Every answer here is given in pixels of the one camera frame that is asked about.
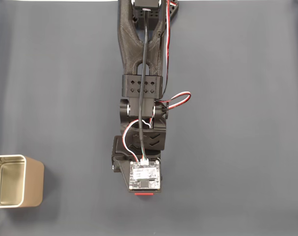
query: cable connector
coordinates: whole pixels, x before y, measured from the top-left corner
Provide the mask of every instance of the cable connector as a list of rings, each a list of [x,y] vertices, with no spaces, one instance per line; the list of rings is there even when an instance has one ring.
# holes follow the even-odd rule
[[[148,166],[148,165],[149,165],[149,159],[148,159],[148,158],[146,158],[146,159],[141,158],[141,160],[140,160],[140,164],[141,164],[142,166]]]

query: blue-gray tabletop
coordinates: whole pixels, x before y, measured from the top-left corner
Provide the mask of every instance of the blue-gray tabletop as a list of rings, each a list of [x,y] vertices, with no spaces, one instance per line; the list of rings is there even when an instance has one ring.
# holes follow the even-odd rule
[[[298,236],[298,4],[181,1],[162,193],[113,173],[117,2],[0,1],[0,154],[45,165],[0,236]]]

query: open tin can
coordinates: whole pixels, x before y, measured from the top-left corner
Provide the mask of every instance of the open tin can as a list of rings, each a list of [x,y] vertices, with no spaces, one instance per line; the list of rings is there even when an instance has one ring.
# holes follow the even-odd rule
[[[40,205],[43,181],[42,162],[22,155],[0,156],[0,208]]]

